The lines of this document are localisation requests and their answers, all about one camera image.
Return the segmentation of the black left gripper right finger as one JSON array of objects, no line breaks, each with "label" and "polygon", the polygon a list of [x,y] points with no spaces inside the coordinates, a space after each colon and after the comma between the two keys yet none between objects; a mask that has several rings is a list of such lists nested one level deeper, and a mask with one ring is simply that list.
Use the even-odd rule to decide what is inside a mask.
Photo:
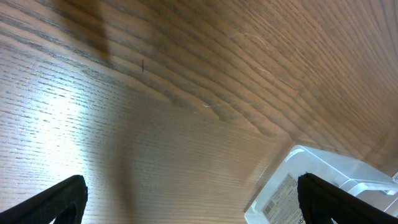
[{"label": "black left gripper right finger", "polygon": [[306,224],[397,224],[397,218],[318,176],[298,177],[298,202]]}]

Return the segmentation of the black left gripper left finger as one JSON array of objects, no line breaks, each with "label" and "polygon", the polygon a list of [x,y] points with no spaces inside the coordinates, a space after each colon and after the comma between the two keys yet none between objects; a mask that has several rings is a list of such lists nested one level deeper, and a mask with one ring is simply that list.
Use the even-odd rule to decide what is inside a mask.
[{"label": "black left gripper left finger", "polygon": [[1,212],[1,223],[80,224],[88,201],[82,175],[73,175]]}]

